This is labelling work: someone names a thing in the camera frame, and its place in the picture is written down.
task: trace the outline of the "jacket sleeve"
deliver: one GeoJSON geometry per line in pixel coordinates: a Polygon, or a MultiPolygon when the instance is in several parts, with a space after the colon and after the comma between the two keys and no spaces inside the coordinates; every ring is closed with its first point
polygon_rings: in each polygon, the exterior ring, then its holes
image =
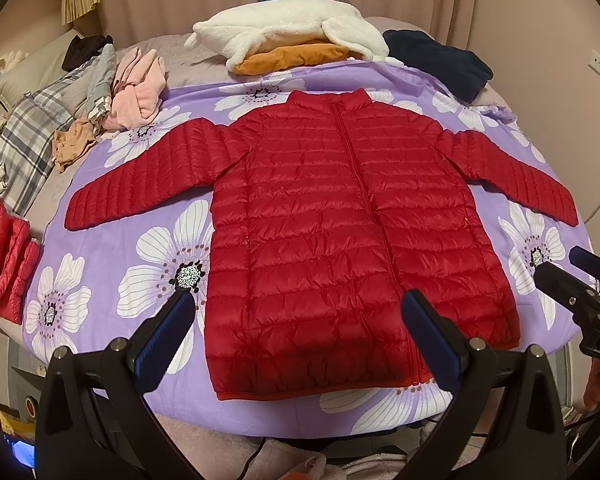
{"type": "Polygon", "coordinates": [[[260,111],[231,126],[193,119],[176,126],[152,147],[78,190],[64,227],[86,229],[148,211],[194,186],[213,184],[256,145],[260,111]]]}
{"type": "Polygon", "coordinates": [[[578,225],[573,197],[562,184],[503,152],[485,134],[474,130],[453,134],[436,121],[425,130],[435,148],[464,179],[489,182],[525,207],[570,226],[578,225]]]}

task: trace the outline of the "orange cushion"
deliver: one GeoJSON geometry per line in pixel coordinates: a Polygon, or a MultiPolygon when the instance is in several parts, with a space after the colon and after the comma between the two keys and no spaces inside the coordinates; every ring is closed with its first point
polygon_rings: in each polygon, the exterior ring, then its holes
{"type": "Polygon", "coordinates": [[[270,52],[254,54],[234,67],[234,73],[260,75],[292,66],[314,66],[349,57],[349,49],[333,43],[305,43],[279,46],[270,52]]]}

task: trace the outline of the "purple floral sheet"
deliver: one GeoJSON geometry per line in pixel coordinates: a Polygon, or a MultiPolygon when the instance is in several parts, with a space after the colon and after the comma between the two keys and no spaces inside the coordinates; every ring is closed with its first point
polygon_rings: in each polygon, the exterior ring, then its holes
{"type": "MultiPolygon", "coordinates": [[[[69,232],[63,226],[75,191],[135,158],[177,124],[196,117],[229,124],[253,108],[284,102],[293,90],[348,92],[360,87],[372,99],[434,117],[454,132],[480,130],[507,153],[555,177],[510,111],[460,104],[439,81],[412,68],[345,61],[171,89],[152,124],[113,134],[91,150],[60,201],[26,297],[23,334],[29,351],[48,362],[60,345],[74,352],[102,349],[117,336],[131,336],[176,286],[184,286],[200,308],[160,387],[146,396],[157,413],[229,433],[319,438],[387,430],[443,411],[450,395],[433,382],[272,402],[218,400],[204,351],[206,280],[213,272],[208,188],[85,231],[69,232]]],[[[552,261],[590,282],[567,258],[576,244],[590,247],[584,225],[571,228],[480,185],[470,187],[516,297],[520,348],[537,343],[554,352],[576,327],[567,310],[535,288],[532,272],[537,264],[552,261]]]]}

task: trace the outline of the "blue gripper pad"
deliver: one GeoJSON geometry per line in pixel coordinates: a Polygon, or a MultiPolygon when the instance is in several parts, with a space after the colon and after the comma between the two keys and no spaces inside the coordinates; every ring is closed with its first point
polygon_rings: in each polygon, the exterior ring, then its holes
{"type": "Polygon", "coordinates": [[[164,319],[149,334],[133,363],[134,383],[139,393],[154,391],[166,373],[180,343],[196,319],[196,302],[188,292],[172,296],[155,316],[164,319]]]}
{"type": "Polygon", "coordinates": [[[600,280],[600,257],[582,247],[575,246],[569,251],[569,261],[587,274],[600,280]]]}
{"type": "Polygon", "coordinates": [[[451,320],[438,315],[419,290],[405,292],[401,313],[438,386],[455,395],[466,365],[462,362],[464,336],[451,320]]]}

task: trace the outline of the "plaid blanket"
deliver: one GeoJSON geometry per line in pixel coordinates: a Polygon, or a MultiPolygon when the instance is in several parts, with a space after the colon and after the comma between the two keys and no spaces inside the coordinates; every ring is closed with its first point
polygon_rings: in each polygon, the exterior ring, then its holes
{"type": "Polygon", "coordinates": [[[89,62],[42,90],[24,94],[13,107],[0,136],[0,162],[8,185],[2,194],[12,213],[24,216],[53,169],[51,142],[74,118],[62,105],[62,90],[78,79],[89,62]]]}

